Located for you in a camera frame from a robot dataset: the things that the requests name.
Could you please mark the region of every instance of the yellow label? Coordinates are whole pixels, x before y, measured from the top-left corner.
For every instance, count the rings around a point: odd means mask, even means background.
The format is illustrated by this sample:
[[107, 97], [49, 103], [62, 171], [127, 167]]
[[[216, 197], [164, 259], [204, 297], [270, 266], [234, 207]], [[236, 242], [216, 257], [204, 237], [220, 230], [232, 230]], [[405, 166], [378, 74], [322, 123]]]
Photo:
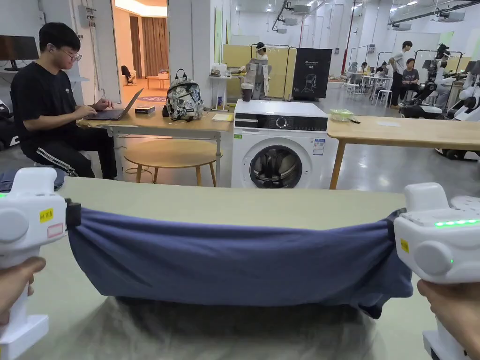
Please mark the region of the yellow label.
[[400, 239], [400, 243], [402, 244], [402, 250], [408, 253], [408, 241]]
[[40, 223], [46, 223], [53, 219], [53, 208], [40, 212]]

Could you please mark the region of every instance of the glasses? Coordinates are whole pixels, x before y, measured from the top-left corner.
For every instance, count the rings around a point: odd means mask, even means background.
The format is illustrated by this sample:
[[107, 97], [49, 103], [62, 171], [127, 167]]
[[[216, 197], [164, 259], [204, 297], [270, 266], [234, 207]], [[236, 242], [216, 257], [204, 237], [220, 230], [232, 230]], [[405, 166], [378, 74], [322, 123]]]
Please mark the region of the glasses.
[[80, 61], [80, 59], [82, 58], [82, 56], [80, 54], [76, 54], [76, 55], [70, 55], [68, 52], [66, 52], [65, 50], [62, 49], [62, 51], [67, 54], [68, 56], [70, 56], [72, 58], [72, 61], [75, 62], [75, 61]]

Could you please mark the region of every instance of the washing machine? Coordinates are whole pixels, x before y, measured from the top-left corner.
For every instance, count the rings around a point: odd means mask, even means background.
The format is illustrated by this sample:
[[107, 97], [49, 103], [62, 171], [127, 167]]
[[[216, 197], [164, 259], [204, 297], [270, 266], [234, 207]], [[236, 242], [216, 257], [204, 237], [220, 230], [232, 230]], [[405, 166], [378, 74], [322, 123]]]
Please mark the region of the washing machine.
[[232, 187], [319, 189], [322, 176], [331, 176], [335, 157], [327, 122], [312, 103], [239, 100]]

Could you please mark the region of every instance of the curtain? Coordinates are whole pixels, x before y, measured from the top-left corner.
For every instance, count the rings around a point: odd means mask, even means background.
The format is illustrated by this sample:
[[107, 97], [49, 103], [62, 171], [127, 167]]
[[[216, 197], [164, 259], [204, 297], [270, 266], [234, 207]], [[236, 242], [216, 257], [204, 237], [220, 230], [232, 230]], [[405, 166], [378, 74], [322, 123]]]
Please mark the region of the curtain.
[[142, 18], [145, 44], [144, 76], [157, 76], [168, 69], [168, 31], [165, 18]]
[[130, 16], [130, 32], [132, 34], [133, 68], [137, 71], [137, 78], [142, 77], [142, 61], [140, 60], [140, 34], [138, 31], [138, 17]]

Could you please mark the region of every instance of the gray shirt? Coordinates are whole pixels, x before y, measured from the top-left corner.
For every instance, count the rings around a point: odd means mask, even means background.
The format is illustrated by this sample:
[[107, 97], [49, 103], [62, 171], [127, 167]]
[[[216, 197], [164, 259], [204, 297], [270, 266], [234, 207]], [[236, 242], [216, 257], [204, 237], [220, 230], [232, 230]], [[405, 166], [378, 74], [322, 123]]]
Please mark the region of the gray shirt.
[[392, 56], [393, 60], [395, 60], [396, 72], [400, 75], [403, 75], [403, 70], [405, 70], [404, 55], [405, 53], [403, 51], [400, 51], [399, 53], [396, 53]]
[[408, 71], [407, 69], [403, 70], [403, 80], [404, 81], [415, 81], [418, 80], [419, 77], [419, 72], [417, 69], [412, 69], [411, 71]]

